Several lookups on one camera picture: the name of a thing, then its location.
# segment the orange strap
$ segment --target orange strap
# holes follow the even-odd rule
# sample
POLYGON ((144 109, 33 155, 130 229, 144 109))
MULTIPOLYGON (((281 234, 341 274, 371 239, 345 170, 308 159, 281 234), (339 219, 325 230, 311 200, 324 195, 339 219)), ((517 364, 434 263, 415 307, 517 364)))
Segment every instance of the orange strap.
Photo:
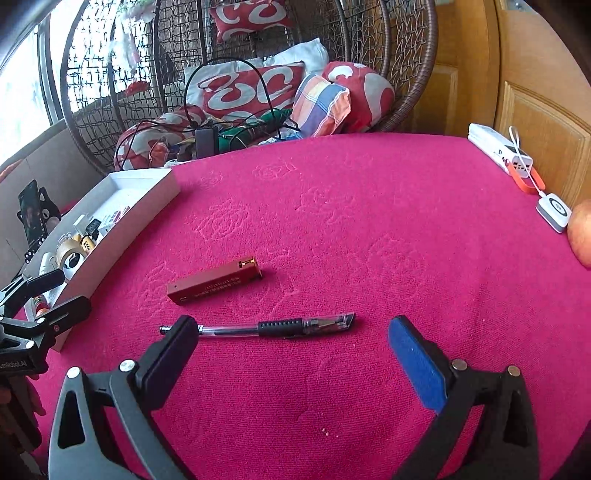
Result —
MULTIPOLYGON (((509 170, 509 174, 513 177, 513 180, 515 180, 515 183, 523 192, 529 193, 531 195, 538 195, 538 191, 535 189, 535 187, 530 187, 527 183, 523 181, 523 179, 517 173, 517 170, 515 169, 513 164, 508 163, 507 170, 509 170)), ((538 188, 540 190, 545 190, 546 185, 544 183, 544 180, 542 180, 542 177, 538 175, 538 172, 536 172, 534 167, 531 167, 530 173, 532 178, 535 180, 535 184, 538 186, 538 188)))

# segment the wall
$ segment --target wall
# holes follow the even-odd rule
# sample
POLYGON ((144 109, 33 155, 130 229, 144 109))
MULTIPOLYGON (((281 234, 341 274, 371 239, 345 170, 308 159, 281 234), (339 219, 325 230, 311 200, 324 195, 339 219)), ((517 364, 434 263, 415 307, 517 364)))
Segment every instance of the wall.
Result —
POLYGON ((45 187, 50 199, 63 208, 82 198, 102 176, 79 153, 67 129, 28 154, 0 183, 0 288, 16 275, 28 249, 21 222, 18 194, 32 180, 45 187))

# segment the white box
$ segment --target white box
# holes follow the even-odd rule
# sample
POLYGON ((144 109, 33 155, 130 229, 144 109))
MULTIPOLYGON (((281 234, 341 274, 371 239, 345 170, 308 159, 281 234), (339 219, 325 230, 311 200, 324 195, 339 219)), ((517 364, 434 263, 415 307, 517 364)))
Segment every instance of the white box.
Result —
MULTIPOLYGON (((97 246, 86 257, 72 279, 58 287, 56 292, 59 294, 50 306, 78 295, 90 298, 125 249, 179 191, 174 173, 169 168, 111 173, 62 217, 61 222, 49 234, 25 268, 24 275, 39 275, 43 254, 55 254, 60 237, 66 233, 76 233, 73 224, 80 215, 86 214, 88 217, 102 220, 108 213, 129 206, 129 211, 108 234, 99 238, 97 246)), ((25 305, 25 312, 29 320, 34 319, 32 301, 25 305)), ((54 350, 61 350, 68 334, 69 331, 66 331, 58 335, 54 350)))

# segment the hand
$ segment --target hand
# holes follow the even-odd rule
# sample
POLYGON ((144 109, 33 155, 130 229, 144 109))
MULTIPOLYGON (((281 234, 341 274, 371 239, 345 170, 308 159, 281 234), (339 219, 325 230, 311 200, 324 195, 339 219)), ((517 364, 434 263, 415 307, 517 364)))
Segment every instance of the hand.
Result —
MULTIPOLYGON (((32 380, 39 380, 39 375, 31 375, 30 377, 32 380)), ((39 393, 31 383, 29 379, 26 379, 28 390, 29 390, 29 398, 31 399, 31 406, 33 407, 33 412, 35 412, 39 416, 46 415, 47 412, 43 408, 41 403, 41 397, 39 397, 39 393)), ((0 406, 7 405, 11 401, 11 393, 10 390, 0 386, 0 406)), ((2 413, 0 413, 0 431, 4 431, 5 433, 12 433, 8 428, 6 421, 2 418, 2 413)))

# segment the door panel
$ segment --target door panel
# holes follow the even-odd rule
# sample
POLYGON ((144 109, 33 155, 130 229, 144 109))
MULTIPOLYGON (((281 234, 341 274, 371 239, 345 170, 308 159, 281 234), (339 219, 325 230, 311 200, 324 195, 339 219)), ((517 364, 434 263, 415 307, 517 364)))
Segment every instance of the door panel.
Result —
POLYGON ((591 197, 591 87, 544 18, 495 1, 501 39, 495 129, 508 137, 515 125, 547 191, 573 207, 591 197))
POLYGON ((406 131, 465 137, 468 125, 493 125, 499 85, 494 0, 437 1, 439 45, 433 74, 405 122, 406 131))

